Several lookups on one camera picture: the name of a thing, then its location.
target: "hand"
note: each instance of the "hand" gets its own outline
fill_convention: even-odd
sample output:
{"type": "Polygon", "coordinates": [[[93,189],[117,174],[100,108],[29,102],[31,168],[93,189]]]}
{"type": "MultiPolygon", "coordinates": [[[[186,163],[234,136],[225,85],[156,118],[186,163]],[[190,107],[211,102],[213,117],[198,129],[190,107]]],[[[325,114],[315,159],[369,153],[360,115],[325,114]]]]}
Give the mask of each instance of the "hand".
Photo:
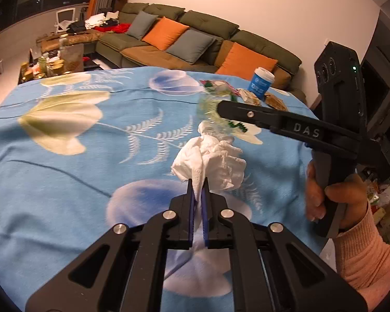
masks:
{"type": "Polygon", "coordinates": [[[357,225],[367,212],[366,185],[356,173],[349,175],[344,182],[329,185],[325,191],[316,183],[313,161],[308,165],[306,179],[306,217],[310,221],[322,219],[327,213],[323,204],[324,196],[337,203],[347,203],[345,216],[339,228],[349,230],[357,225]]]}

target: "camera lens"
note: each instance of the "camera lens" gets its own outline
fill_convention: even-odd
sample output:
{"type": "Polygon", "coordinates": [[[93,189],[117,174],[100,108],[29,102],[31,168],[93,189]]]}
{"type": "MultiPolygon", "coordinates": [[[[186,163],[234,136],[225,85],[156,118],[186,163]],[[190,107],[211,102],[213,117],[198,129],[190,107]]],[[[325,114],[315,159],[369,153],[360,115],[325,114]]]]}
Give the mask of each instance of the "camera lens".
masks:
{"type": "Polygon", "coordinates": [[[318,85],[321,84],[321,74],[318,72],[316,72],[316,82],[318,82],[318,85]]]}
{"type": "Polygon", "coordinates": [[[328,67],[326,64],[322,66],[322,78],[324,82],[328,82],[329,75],[328,75],[328,67]]]}
{"type": "Polygon", "coordinates": [[[331,73],[331,75],[335,75],[336,72],[335,61],[333,58],[329,59],[329,72],[331,73]]]}

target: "ribbed cuff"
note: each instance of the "ribbed cuff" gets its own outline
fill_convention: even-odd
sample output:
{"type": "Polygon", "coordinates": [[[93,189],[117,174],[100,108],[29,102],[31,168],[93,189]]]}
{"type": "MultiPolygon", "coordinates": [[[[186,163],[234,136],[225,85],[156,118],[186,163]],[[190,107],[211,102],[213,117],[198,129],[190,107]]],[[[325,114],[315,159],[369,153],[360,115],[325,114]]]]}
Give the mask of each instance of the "ribbed cuff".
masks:
{"type": "Polygon", "coordinates": [[[378,235],[369,207],[360,223],[334,238],[336,256],[343,261],[348,260],[363,252],[378,235]]]}

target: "pink sweater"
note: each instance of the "pink sweater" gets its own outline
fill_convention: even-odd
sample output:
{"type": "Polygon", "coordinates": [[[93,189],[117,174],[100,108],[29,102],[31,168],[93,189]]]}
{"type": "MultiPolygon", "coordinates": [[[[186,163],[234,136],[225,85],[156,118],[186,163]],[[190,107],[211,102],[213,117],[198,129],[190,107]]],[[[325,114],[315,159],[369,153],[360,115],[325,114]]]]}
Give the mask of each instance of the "pink sweater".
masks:
{"type": "Polygon", "coordinates": [[[334,243],[338,274],[360,292],[372,311],[390,290],[390,245],[380,237],[371,210],[334,243]]]}

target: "crumpled tissue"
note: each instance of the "crumpled tissue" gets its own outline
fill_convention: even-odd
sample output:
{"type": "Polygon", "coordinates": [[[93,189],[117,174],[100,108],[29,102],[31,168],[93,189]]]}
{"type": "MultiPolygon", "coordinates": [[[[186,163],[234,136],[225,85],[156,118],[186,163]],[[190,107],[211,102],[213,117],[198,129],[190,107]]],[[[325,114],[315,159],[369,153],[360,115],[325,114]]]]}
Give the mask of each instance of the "crumpled tissue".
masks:
{"type": "Polygon", "coordinates": [[[183,146],[171,168],[180,180],[192,179],[199,214],[199,199],[205,177],[208,177],[210,191],[237,189],[246,167],[246,161],[238,157],[243,150],[231,145],[234,140],[232,136],[214,135],[207,129],[207,124],[202,122],[198,127],[201,136],[191,138],[183,146]]]}

